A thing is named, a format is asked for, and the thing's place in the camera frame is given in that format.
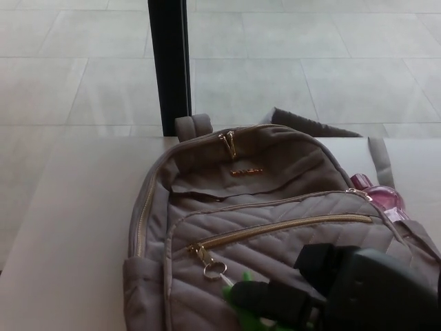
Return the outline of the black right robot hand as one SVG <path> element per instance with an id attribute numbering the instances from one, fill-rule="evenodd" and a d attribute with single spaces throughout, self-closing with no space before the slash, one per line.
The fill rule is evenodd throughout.
<path id="1" fill-rule="evenodd" d="M 410 268 L 371 248 L 305 245 L 294 264 L 319 294 L 281 282 L 223 288 L 242 330 L 439 330 L 440 293 Z"/>

